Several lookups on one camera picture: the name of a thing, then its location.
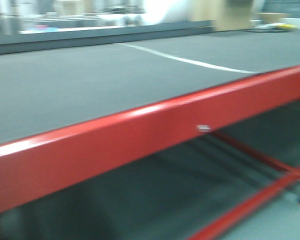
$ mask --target red crossbar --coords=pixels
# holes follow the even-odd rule
[[[222,132],[216,131],[213,132],[211,135],[278,171],[295,173],[300,178],[300,170],[298,168],[289,166],[288,164],[285,164],[279,161],[278,159],[275,159],[274,157],[268,156],[260,151],[257,151],[254,148]]]
[[[216,221],[209,224],[203,230],[188,240],[214,240],[249,214],[260,208],[266,202],[277,196],[285,188],[299,179],[298,174],[290,172],[279,178],[277,181],[256,193],[254,196],[239,204]]]

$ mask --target white line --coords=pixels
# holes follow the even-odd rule
[[[202,61],[190,60],[190,59],[186,59],[186,58],[182,58],[182,57],[165,54],[163,52],[159,52],[159,51],[147,48],[147,47],[137,46],[137,45],[133,45],[133,44],[129,44],[129,43],[117,43],[117,44],[129,47],[129,48],[133,48],[133,49],[138,49],[138,50],[141,50],[141,51],[144,51],[144,52],[147,52],[150,54],[154,54],[154,55],[157,55],[157,56],[160,56],[163,58],[172,59],[172,60],[184,62],[187,64],[193,64],[193,65],[197,65],[197,66],[204,67],[204,68],[216,69],[216,70],[220,70],[220,71],[228,71],[228,72],[234,72],[234,73],[242,73],[242,74],[258,74],[257,71],[245,71],[245,70],[239,70],[239,69],[229,68],[229,67],[225,67],[225,66],[213,65],[210,63],[202,62]]]

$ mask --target gray table surface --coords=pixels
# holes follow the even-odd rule
[[[300,30],[131,42],[258,73],[300,65]],[[120,44],[0,55],[0,144],[245,78]]]

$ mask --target metal screw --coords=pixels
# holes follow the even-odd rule
[[[211,131],[211,127],[209,125],[198,125],[196,127],[201,133],[209,133]]]

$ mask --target red metal beam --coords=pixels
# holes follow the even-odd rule
[[[211,135],[278,171],[295,173],[300,178],[300,170],[298,168],[289,166],[288,164],[285,164],[272,156],[268,156],[260,151],[257,151],[254,148],[222,132],[215,131],[211,133]]]
[[[0,213],[300,99],[300,66],[0,145]]]
[[[266,202],[277,196],[289,185],[293,184],[299,179],[295,173],[287,173],[277,181],[264,188],[262,191],[255,194],[253,197],[239,204],[227,212],[222,217],[205,227],[202,231],[198,232],[188,240],[214,240],[221,234],[225,233],[228,229],[233,227],[243,218],[253,213]]]

